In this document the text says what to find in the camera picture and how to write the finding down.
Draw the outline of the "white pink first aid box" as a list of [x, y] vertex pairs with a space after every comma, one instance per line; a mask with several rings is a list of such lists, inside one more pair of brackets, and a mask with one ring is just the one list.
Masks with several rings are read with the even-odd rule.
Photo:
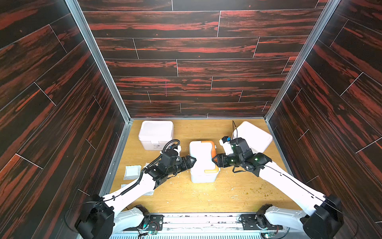
[[273, 141], [273, 137], [269, 133], [248, 121], [244, 121], [241, 125], [239, 125], [237, 130], [234, 130], [232, 135], [233, 138], [241, 137], [246, 140], [248, 146], [254, 154], [263, 153]]

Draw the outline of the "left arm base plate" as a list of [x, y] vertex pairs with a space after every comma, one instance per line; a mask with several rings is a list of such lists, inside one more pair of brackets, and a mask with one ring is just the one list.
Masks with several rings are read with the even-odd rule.
[[146, 232], [157, 233], [163, 229], [164, 215], [150, 214], [144, 216], [137, 229]]

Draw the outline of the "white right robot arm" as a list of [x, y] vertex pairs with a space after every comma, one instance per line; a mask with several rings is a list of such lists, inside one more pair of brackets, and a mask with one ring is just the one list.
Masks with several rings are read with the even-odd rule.
[[274, 185], [301, 208], [281, 209], [272, 204], [263, 205], [256, 212], [256, 224], [260, 229], [269, 230], [283, 226], [305, 232], [311, 239], [332, 239], [344, 224], [340, 211], [341, 200], [308, 187], [282, 170], [263, 153], [253, 153], [246, 140], [239, 137], [223, 137], [219, 143], [225, 153], [218, 154], [212, 161], [219, 168], [242, 167], [243, 172]]

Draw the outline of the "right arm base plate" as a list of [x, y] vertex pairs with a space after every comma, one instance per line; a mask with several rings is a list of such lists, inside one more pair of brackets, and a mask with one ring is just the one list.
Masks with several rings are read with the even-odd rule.
[[242, 214], [238, 218], [238, 222], [242, 224], [244, 230], [282, 230], [283, 226], [272, 225], [264, 215]]

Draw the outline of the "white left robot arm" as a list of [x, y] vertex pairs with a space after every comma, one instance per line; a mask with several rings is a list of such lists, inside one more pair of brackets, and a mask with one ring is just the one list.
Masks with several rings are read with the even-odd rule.
[[180, 141], [170, 140], [160, 155], [143, 167], [138, 179], [113, 193], [93, 195], [90, 201], [81, 203], [83, 208], [74, 224], [75, 231], [84, 239], [108, 239], [115, 233], [138, 227], [148, 214], [145, 208], [136, 206], [128, 211], [125, 208], [165, 183], [170, 175], [176, 176], [195, 165], [194, 157], [181, 157], [180, 152]]

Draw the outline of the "pink medicine chest box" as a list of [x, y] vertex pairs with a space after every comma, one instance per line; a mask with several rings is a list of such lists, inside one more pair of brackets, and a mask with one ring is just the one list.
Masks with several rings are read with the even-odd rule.
[[138, 138], [145, 150], [162, 150], [173, 136], [172, 121], [145, 120], [141, 125]]

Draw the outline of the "white orange handled box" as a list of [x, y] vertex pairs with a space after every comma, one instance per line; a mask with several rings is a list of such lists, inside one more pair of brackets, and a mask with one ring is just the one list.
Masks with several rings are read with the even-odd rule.
[[217, 156], [213, 141], [192, 141], [189, 145], [190, 156], [197, 161], [191, 168], [191, 181], [193, 183], [213, 183], [220, 169], [212, 159]]

